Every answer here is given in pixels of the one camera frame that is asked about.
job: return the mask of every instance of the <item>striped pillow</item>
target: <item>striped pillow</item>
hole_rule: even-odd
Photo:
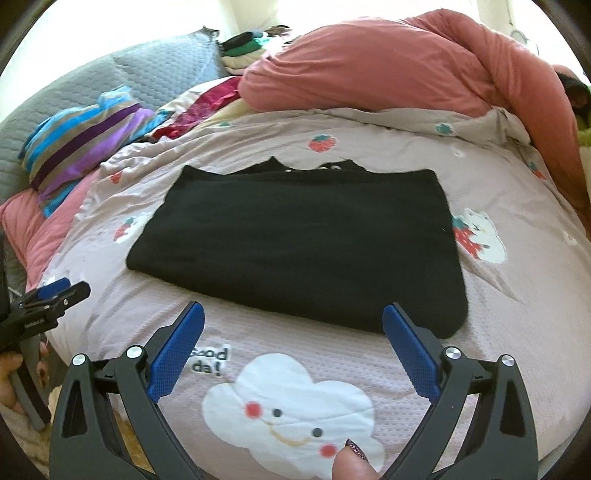
[[[170,114],[143,108],[130,90],[120,86],[103,93],[96,105],[62,110],[29,136],[19,160],[29,174],[31,187],[38,191],[45,217],[80,179],[121,147],[162,124]]]

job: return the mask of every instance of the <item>cloud print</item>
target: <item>cloud print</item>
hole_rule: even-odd
[[[249,449],[267,470],[294,480],[330,480],[336,453],[350,438],[380,470],[384,447],[371,437],[374,407],[358,387],[314,383],[282,353],[255,358],[233,384],[212,387],[203,417],[221,440]]]

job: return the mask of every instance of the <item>dark hair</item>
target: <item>dark hair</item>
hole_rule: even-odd
[[[591,112],[591,92],[589,91],[589,88],[583,82],[581,82],[579,79],[572,78],[568,75],[565,75],[564,73],[556,72],[556,75],[558,75],[558,78],[562,82],[562,85],[564,87],[564,92],[569,97],[571,94],[576,93],[576,92],[584,92],[585,93],[585,95],[587,96],[587,103],[585,104],[585,106],[583,106],[581,108],[573,107],[573,112],[575,115],[580,115],[585,120],[587,120],[587,118],[589,117],[589,113]]]

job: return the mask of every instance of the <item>purple stripe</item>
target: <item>purple stripe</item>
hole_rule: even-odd
[[[49,173],[62,161],[72,155],[80,147],[87,144],[93,138],[98,137],[100,134],[106,132],[109,128],[114,127],[123,119],[125,119],[125,117],[136,112],[140,108],[141,105],[136,103],[135,105],[124,108],[123,110],[119,110],[117,113],[114,113],[109,118],[103,120],[101,123],[93,125],[89,129],[80,133],[78,136],[74,137],[45,161],[31,182],[31,186],[38,190],[39,185],[41,182],[43,182],[45,177],[47,177],[47,175],[49,175]]]
[[[133,133],[138,127],[150,117],[154,116],[152,110],[142,108],[134,117],[121,128],[111,132],[103,141],[97,143],[91,150],[82,155],[72,165],[68,166],[61,172],[47,188],[39,192],[39,199],[44,200],[49,198],[51,194],[61,187],[64,183],[84,177],[90,170],[95,168],[101,162],[111,158],[122,143]]]

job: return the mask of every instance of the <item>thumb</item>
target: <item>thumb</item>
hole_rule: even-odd
[[[372,468],[365,455],[350,440],[335,457],[333,463],[332,480],[378,480],[378,473]]]
[[[5,352],[0,355],[0,382],[8,380],[10,372],[14,372],[22,365],[20,353]]]

